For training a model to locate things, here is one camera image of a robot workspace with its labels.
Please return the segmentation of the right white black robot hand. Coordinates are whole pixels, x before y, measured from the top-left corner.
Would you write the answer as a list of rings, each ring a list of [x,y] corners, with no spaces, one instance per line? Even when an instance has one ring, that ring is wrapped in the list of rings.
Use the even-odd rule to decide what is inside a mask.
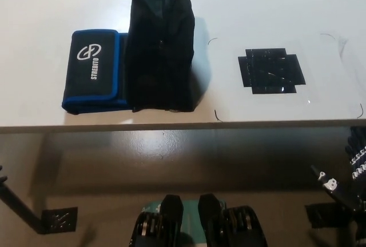
[[[352,183],[345,188],[335,178],[311,166],[317,183],[331,196],[352,212],[365,211],[365,127],[351,127],[345,152],[351,167]]]

